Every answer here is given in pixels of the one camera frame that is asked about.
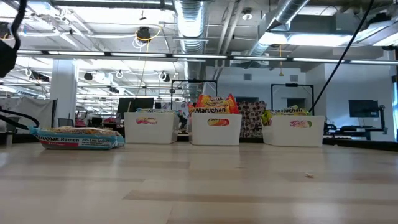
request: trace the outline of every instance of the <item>ceiling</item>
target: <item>ceiling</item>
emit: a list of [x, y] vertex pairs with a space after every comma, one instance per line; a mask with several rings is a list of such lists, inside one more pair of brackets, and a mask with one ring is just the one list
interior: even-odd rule
[[[0, 21], [12, 22], [16, 11], [11, 7], [13, 1], [6, 4], [0, 2]], [[227, 13], [229, 1], [214, 0], [208, 1], [208, 13], [206, 15], [206, 32], [205, 37], [208, 38], [206, 44], [206, 54], [214, 54], [217, 50], [221, 31], [223, 29], [223, 13]], [[334, 0], [312, 0], [305, 6], [300, 14], [304, 15], [320, 15], [330, 16], [339, 12], [360, 11], [363, 10], [368, 1], [334, 1]], [[390, 5], [391, 1], [378, 0], [375, 7]], [[32, 9], [41, 9], [37, 7], [37, 1], [31, 0], [29, 5]], [[243, 20], [239, 13], [238, 23], [233, 32], [234, 36], [228, 46], [228, 52], [249, 50], [257, 40], [257, 26], [261, 21], [263, 14], [267, 14], [270, 10], [275, 9], [277, 0], [246, 0], [244, 7], [252, 9], [252, 19]], [[179, 41], [174, 41], [173, 37], [178, 36], [178, 30], [175, 20], [175, 13], [170, 10], [158, 9], [131, 9], [131, 8], [102, 8], [102, 7], [69, 7], [62, 6], [63, 13], [66, 13], [70, 23], [57, 19], [54, 15], [43, 15], [37, 17], [32, 15], [32, 11], [28, 13], [23, 21], [21, 40], [21, 49], [24, 50], [80, 50], [80, 51], [110, 51], [110, 52], [180, 52]], [[70, 33], [71, 25], [75, 26], [81, 33], [85, 34], [83, 38], [76, 32]], [[52, 28], [56, 27], [58, 31], [54, 32]], [[134, 34], [140, 26], [150, 27], [151, 36], [153, 38], [149, 45], [139, 48], [133, 45]], [[14, 45], [14, 41], [4, 40], [9, 45]], [[279, 56], [280, 49], [268, 48], [267, 52], [270, 56]], [[298, 45], [283, 45], [282, 56], [289, 57], [311, 57], [311, 58], [338, 58], [341, 51], [335, 47], [310, 47]], [[374, 59], [382, 55], [380, 47], [356, 47], [351, 49], [347, 57]], [[86, 81], [83, 76], [85, 72], [103, 71], [114, 75], [115, 85], [131, 85], [137, 87], [142, 82], [146, 86], [170, 86], [159, 80], [159, 73], [166, 72], [170, 77], [176, 79], [184, 79], [184, 64], [177, 62], [147, 62], [144, 68], [144, 61], [115, 61], [115, 60], [77, 60], [80, 72], [80, 85], [97, 85], [101, 84], [95, 81]], [[285, 68], [301, 68], [302, 71], [311, 69], [313, 63], [284, 63]], [[269, 67], [279, 67], [279, 62], [270, 62]], [[48, 58], [18, 58], [16, 69], [10, 73], [5, 79], [1, 80], [6, 83], [42, 83], [42, 81], [29, 79], [26, 75], [26, 69], [35, 70], [51, 77], [52, 59]], [[117, 72], [123, 73], [122, 78], [116, 78]], [[26, 86], [26, 89], [38, 91], [45, 95], [50, 91], [49, 87]], [[136, 94], [137, 89], [126, 89], [130, 93]], [[107, 88], [79, 88], [79, 92], [83, 95], [100, 94], [108, 95]], [[167, 95], [168, 90], [151, 90], [147, 95]], [[177, 95], [182, 96], [183, 91], [179, 90]]]

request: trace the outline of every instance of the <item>silver air duct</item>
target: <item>silver air duct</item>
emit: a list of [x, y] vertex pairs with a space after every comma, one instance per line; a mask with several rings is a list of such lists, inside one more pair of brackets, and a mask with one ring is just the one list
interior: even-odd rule
[[[281, 0], [278, 4], [278, 8], [271, 12], [274, 16], [269, 22], [267, 22], [265, 32], [268, 32], [280, 25], [290, 23], [309, 1], [310, 0]], [[266, 38], [267, 37], [263, 36], [260, 37], [259, 40], [253, 45], [252, 49], [248, 52], [248, 55], [263, 55], [269, 45], [262, 43], [261, 40], [265, 40]]]
[[[206, 4], [201, 1], [175, 0], [175, 11], [178, 14], [177, 24], [181, 37], [202, 38], [205, 33]], [[203, 54], [205, 43], [200, 40], [181, 40], [184, 54]], [[205, 65], [200, 62], [184, 62], [185, 79], [205, 79]], [[195, 98], [197, 85], [189, 85], [189, 94]]]

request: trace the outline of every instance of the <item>white plastic bin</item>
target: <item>white plastic bin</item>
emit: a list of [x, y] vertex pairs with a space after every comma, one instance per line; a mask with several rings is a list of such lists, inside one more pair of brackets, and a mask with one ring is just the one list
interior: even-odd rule
[[[295, 126], [301, 121], [310, 127]], [[321, 147], [324, 122], [324, 116], [274, 116], [270, 126], [262, 127], [262, 137], [273, 146]]]
[[177, 141], [178, 124], [173, 113], [124, 113], [126, 143], [171, 144]]
[[[226, 119], [229, 125], [212, 126], [208, 123], [212, 119]], [[193, 113], [189, 140], [202, 146], [238, 146], [241, 120], [240, 114]]]

